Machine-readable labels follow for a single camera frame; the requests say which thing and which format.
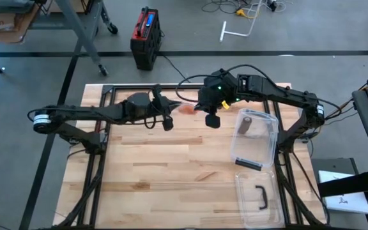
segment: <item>plastic container lid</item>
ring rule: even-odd
[[[279,190],[272,172],[239,172],[235,176],[238,205],[247,229],[284,225]]]
[[[241,109],[231,143],[231,159],[254,169],[271,167],[278,139],[278,119],[270,114]]]

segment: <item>floor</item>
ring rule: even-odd
[[[119,28],[112,36],[101,25],[95,44],[99,51],[128,51],[129,40],[143,6],[157,8],[165,33],[163,51],[172,50],[368,50],[368,0],[292,0],[284,12],[263,9],[248,38],[226,35],[219,43],[224,20],[227,28],[243,32],[246,19],[217,11],[205,13],[207,0],[105,1]],[[76,44],[73,31],[29,31],[23,43],[0,44],[0,52],[63,52]],[[368,56],[205,56],[170,57],[185,75],[211,73],[240,63],[258,66],[275,82],[291,82],[337,104],[350,97],[368,78]],[[26,112],[55,104],[70,57],[0,57],[0,225],[17,229],[26,205],[46,136],[36,134]],[[135,68],[132,57],[105,57],[110,75],[101,77],[88,57],[81,57],[66,99],[78,105],[85,84],[178,82],[180,75],[162,57],[151,72]],[[234,73],[251,73],[239,69]],[[360,172],[368,171],[368,139],[359,117],[322,130],[314,139],[313,158],[353,157]],[[68,144],[56,139],[31,228],[49,227],[65,171]],[[363,215],[332,212],[332,225],[368,229]]]

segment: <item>wooden tabletop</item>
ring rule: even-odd
[[[81,105],[98,106],[101,92],[102,85],[86,85]],[[116,102],[135,92],[119,90],[116,93]],[[162,94],[171,100],[179,100],[174,91],[163,90]],[[181,94],[187,98],[197,98],[196,90],[183,90]],[[299,118],[298,110],[288,105],[279,106],[284,128],[287,129]],[[203,112],[188,115],[176,110],[171,114],[174,128],[168,132],[163,130],[160,123],[152,130],[144,126],[113,125],[109,135],[95,227],[244,227],[238,207],[235,176],[239,172],[257,171],[235,165],[230,158],[236,117],[242,108],[264,111],[262,103],[238,102],[228,110],[222,109],[218,113],[221,117],[221,127],[218,130],[205,126]],[[78,121],[77,127],[92,131],[95,122]],[[81,146],[76,146],[71,152],[81,149]],[[306,144],[296,143],[295,153],[315,185]],[[293,156],[291,161],[298,195],[310,211],[324,222],[325,215],[321,203],[311,191]],[[80,198],[87,164],[88,155],[85,153],[69,158],[54,224],[60,223]],[[264,173],[268,171],[275,172],[275,169],[263,169]],[[269,193],[269,196],[277,196],[277,192]],[[287,199],[291,220],[295,222],[289,195]],[[273,220],[272,207],[257,213],[256,218],[263,221]],[[282,221],[260,227],[283,225]]]

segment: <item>black metal frame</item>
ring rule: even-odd
[[[180,88],[181,89],[199,89],[203,84],[183,84]],[[140,90],[140,89],[151,89],[154,85],[153,84],[115,84],[115,85],[103,85],[103,89],[102,89],[102,96],[100,99],[100,106],[103,107],[105,100],[107,98],[107,96],[110,94],[111,97],[111,103],[114,103],[115,97],[116,97],[116,93],[119,90]],[[161,84],[160,85],[162,89],[175,89],[176,88],[176,84]],[[263,106],[264,106],[264,111],[266,113],[270,113],[270,108],[268,105],[267,101],[263,102]],[[273,108],[274,108],[274,112],[276,117],[279,120],[279,128],[281,128],[283,130],[283,124],[282,124],[282,118],[280,115],[280,110],[279,110],[279,106],[277,103],[273,103]],[[95,127],[95,131],[98,132],[101,128],[102,122],[96,122],[96,127]],[[109,133],[110,132],[110,124],[106,123],[105,126],[105,132]],[[45,143],[45,148],[44,148],[44,153],[47,152],[47,146],[53,144],[53,138],[52,135],[48,135],[47,138],[47,143]],[[96,223],[96,215],[97,215],[97,211],[98,211],[98,201],[100,198],[100,187],[102,184],[102,174],[104,171],[104,163],[105,163],[105,156],[106,156],[106,150],[107,150],[107,143],[106,143],[106,149],[104,150],[104,153],[102,153],[102,155],[100,156],[99,159],[99,169],[97,170],[97,176],[99,177],[98,181],[95,181],[96,185],[94,187],[94,194],[93,194],[93,205],[91,208],[91,216],[89,218],[89,224],[83,224],[84,223],[84,219],[85,219],[85,214],[86,214],[86,200],[81,201],[82,202],[82,208],[77,212],[78,213],[78,217],[77,217],[77,225],[76,226],[58,226],[58,227],[52,227],[53,229],[96,229],[94,228],[95,223]],[[274,164],[280,165],[279,162],[279,152],[277,151],[278,154],[275,155],[275,162]],[[291,184],[291,186],[293,186],[294,189],[296,189],[296,185],[295,185],[295,181],[292,179],[293,178],[293,171],[292,171],[292,166],[291,166],[291,161],[290,158],[287,158],[286,156],[288,156],[287,154],[284,155],[285,157],[285,163],[284,163],[284,167],[286,167],[286,171],[287,171],[287,176],[288,176],[288,180]],[[87,192],[87,191],[93,191],[91,189],[91,186],[93,184],[92,180],[92,175],[93,175],[93,166],[95,163],[95,156],[94,155],[90,155],[89,156],[89,161],[88,161],[88,166],[86,169],[86,177],[85,177],[85,182],[84,182],[84,188],[83,188],[83,192]],[[39,174],[43,174],[45,171],[45,169],[41,169],[38,166],[38,172]],[[286,193],[285,193],[285,189],[282,186],[281,182],[278,179],[278,175],[277,175],[277,182],[278,182],[278,186],[279,186],[279,194],[280,194],[280,201],[282,204],[282,211],[284,213],[284,221],[285,221],[285,228],[275,228],[275,229],[341,229],[341,228],[335,228],[335,227],[323,227],[323,226],[306,226],[303,225],[303,219],[302,216],[300,214],[300,210],[297,207],[297,205],[294,203],[293,205],[293,209],[296,213],[296,221],[297,224],[292,224],[291,223],[291,219],[290,219],[290,214],[289,214],[289,209],[288,209],[288,201],[286,199]],[[42,183],[42,180],[40,181],[36,181],[34,182],[34,185]],[[38,190],[36,190],[36,188],[34,188],[31,191],[31,194],[29,195],[29,199],[28,199],[28,203],[27,203],[27,208],[29,208],[28,206],[31,205],[30,201],[35,201],[35,203],[33,204],[33,207],[35,207],[36,204],[36,200],[38,197],[38,193],[39,193],[39,188],[37,188]],[[32,212],[30,211],[25,211],[24,215],[22,217],[22,222],[20,225],[20,230],[28,230],[29,227],[29,223],[31,221],[31,217],[32,217]]]

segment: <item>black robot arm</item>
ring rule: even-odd
[[[70,144],[80,142],[86,148],[86,153],[100,154],[102,137],[98,132],[85,132],[66,123],[74,120],[106,121],[115,125],[144,125],[148,118],[162,116],[163,128],[169,131],[173,128],[170,113],[181,102],[169,100],[160,94],[161,88],[153,88],[154,99],[150,100],[147,93],[134,93],[126,100],[107,107],[78,107],[66,105],[50,105],[35,109],[33,129],[40,134],[59,134]]]
[[[271,100],[303,109],[299,120],[289,130],[280,130],[278,144],[281,151],[291,151],[296,138],[325,122],[323,105],[314,93],[283,88],[259,75],[239,74],[236,78],[225,70],[219,70],[204,79],[204,86],[198,91],[195,109],[208,113],[205,119],[207,126],[219,128],[217,111],[240,100]]]

